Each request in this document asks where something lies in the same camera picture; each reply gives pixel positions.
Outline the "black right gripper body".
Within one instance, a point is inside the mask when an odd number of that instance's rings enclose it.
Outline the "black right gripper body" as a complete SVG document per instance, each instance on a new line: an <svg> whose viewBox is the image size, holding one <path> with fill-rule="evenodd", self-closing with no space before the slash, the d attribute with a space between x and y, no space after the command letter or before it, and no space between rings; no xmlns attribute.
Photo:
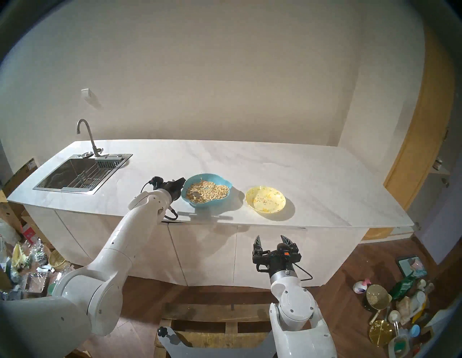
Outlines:
<svg viewBox="0 0 462 358"><path fill-rule="evenodd" d="M294 271L293 265L300 261L300 253L263 251L263 255L252 255L252 262L256 265L257 271L267 273L270 277L280 271Z"/></svg>

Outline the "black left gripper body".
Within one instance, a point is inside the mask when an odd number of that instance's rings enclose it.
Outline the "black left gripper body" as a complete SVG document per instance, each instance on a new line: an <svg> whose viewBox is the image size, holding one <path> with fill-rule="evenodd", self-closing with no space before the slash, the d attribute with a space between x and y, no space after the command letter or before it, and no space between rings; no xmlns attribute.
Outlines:
<svg viewBox="0 0 462 358"><path fill-rule="evenodd" d="M169 182L164 182L162 184L159 184L158 185L158 189L163 189L165 190L171 197L171 202L174 202L176 200L179 199L179 197L181 196L181 190L174 190L172 188L172 182L173 181L169 181Z"/></svg>

